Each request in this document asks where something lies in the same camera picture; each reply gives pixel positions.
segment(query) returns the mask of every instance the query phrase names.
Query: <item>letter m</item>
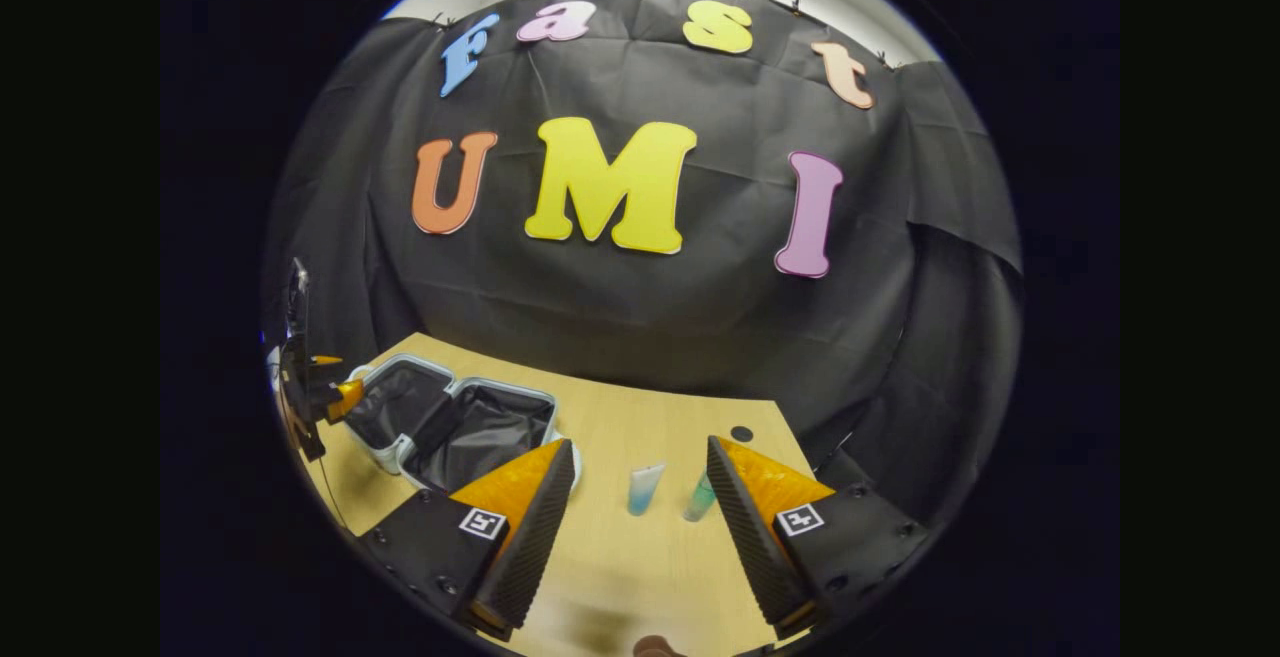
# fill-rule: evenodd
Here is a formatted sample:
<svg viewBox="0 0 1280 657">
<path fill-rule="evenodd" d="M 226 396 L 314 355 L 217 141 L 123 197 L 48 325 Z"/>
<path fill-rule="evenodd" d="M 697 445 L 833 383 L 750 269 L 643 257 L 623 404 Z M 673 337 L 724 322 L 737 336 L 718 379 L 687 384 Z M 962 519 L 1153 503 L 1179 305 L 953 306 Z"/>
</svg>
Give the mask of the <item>letter m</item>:
<svg viewBox="0 0 1280 657">
<path fill-rule="evenodd" d="M 676 191 L 685 154 L 698 145 L 687 127 L 650 120 L 636 129 L 611 165 L 595 128 L 582 118 L 545 120 L 538 136 L 547 142 L 538 210 L 525 220 L 525 232 L 539 239 L 567 239 L 573 224 L 564 216 L 566 195 L 582 236 L 595 242 L 604 224 L 627 201 L 613 242 L 627 250 L 672 255 L 682 238 L 676 232 Z"/>
</svg>

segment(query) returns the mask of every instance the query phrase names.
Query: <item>foam letter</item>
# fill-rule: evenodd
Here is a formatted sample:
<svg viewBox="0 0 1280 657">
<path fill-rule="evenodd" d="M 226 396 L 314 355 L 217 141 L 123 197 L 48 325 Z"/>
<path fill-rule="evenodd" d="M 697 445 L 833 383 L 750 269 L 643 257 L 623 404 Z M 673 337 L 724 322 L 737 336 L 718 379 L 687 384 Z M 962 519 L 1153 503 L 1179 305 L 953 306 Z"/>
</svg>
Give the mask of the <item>foam letter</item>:
<svg viewBox="0 0 1280 657">
<path fill-rule="evenodd" d="M 595 242 L 626 197 L 613 242 L 627 250 L 675 255 L 676 190 L 685 154 L 698 145 L 692 129 L 650 120 L 631 136 L 611 165 L 595 128 L 582 118 L 544 120 L 538 136 L 547 142 L 538 209 L 525 220 L 525 233 L 539 239 L 567 239 L 573 223 L 564 216 L 566 193 L 573 200 L 582 236 Z"/>
<path fill-rule="evenodd" d="M 440 97 L 448 96 L 448 92 L 453 92 L 453 87 L 462 85 L 462 79 L 471 77 L 476 70 L 477 63 L 471 56 L 484 51 L 484 46 L 489 44 L 485 28 L 494 24 L 498 24 L 498 15 L 486 15 L 475 27 L 463 32 L 462 37 L 454 38 L 452 45 L 444 47 L 444 54 L 440 55 L 444 60 L 444 87 L 440 87 Z"/>
<path fill-rule="evenodd" d="M 453 149 L 448 140 L 433 140 L 417 151 L 417 179 L 413 182 L 413 223 L 429 234 L 449 234 L 467 224 L 476 206 L 480 191 L 480 173 L 484 156 L 498 143 L 492 132 L 474 132 L 462 138 L 462 177 L 458 196 L 448 207 L 435 202 L 435 188 L 440 182 L 440 161 Z"/>
<path fill-rule="evenodd" d="M 823 254 L 831 196 L 845 177 L 831 161 L 809 152 L 791 152 L 787 161 L 796 172 L 796 202 L 787 246 L 773 256 L 773 266 L 786 274 L 817 279 L 831 269 Z"/>
<path fill-rule="evenodd" d="M 836 95 L 855 108 L 872 109 L 876 99 L 868 92 L 863 92 L 854 77 L 855 72 L 861 76 L 867 74 L 867 68 L 859 60 L 849 56 L 849 50 L 844 45 L 814 42 L 810 46 L 813 46 L 814 53 L 822 55 L 822 64 L 827 68 L 827 85 L 831 85 Z"/>
<path fill-rule="evenodd" d="M 703 0 L 689 5 L 685 38 L 699 47 L 741 54 L 751 47 L 751 15 L 741 6 Z"/>
<path fill-rule="evenodd" d="M 554 42 L 564 42 L 567 38 L 579 38 L 586 33 L 586 20 L 595 14 L 595 5 L 591 3 L 557 3 L 538 10 L 538 18 L 530 20 L 516 32 L 516 38 L 521 42 L 538 42 L 540 38 L 552 38 Z"/>
</svg>

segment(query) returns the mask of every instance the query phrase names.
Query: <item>fisheye lens view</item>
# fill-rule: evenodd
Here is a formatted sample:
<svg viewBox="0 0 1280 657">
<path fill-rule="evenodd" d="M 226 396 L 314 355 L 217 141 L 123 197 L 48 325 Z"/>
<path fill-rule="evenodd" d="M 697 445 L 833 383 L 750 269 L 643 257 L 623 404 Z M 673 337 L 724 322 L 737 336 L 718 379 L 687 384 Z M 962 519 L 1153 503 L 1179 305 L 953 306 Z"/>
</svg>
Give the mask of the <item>fisheye lens view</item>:
<svg viewBox="0 0 1280 657">
<path fill-rule="evenodd" d="M 271 206 L 280 460 L 479 649 L 786 653 L 864 616 L 1018 369 L 979 109 L 888 0 L 398 1 Z"/>
</svg>

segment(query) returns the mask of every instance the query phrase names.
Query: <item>table surface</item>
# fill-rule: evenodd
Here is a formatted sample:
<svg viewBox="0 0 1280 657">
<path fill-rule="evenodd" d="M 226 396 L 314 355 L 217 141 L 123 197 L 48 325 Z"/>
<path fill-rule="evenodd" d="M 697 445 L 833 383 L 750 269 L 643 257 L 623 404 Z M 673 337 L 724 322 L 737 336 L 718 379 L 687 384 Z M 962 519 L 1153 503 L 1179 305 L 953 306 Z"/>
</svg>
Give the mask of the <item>table surface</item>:
<svg viewBox="0 0 1280 657">
<path fill-rule="evenodd" d="M 758 452 L 808 474 L 804 455 L 777 405 L 617 387 L 485 357 L 412 334 L 370 362 L 411 353 L 457 378 L 485 377 L 557 398 L 557 429 L 582 456 L 525 626 L 506 647 L 530 656 L 631 654 L 636 639 L 660 634 L 690 657 L 728 656 L 776 640 L 733 549 L 719 506 L 698 523 L 681 514 L 707 466 L 707 437 L 749 428 Z M 328 450 L 307 464 L 339 520 L 364 534 L 415 492 L 384 473 L 344 425 L 319 425 Z M 666 462 L 649 510 L 626 510 L 632 469 Z M 328 475 L 328 487 L 325 485 Z"/>
</svg>

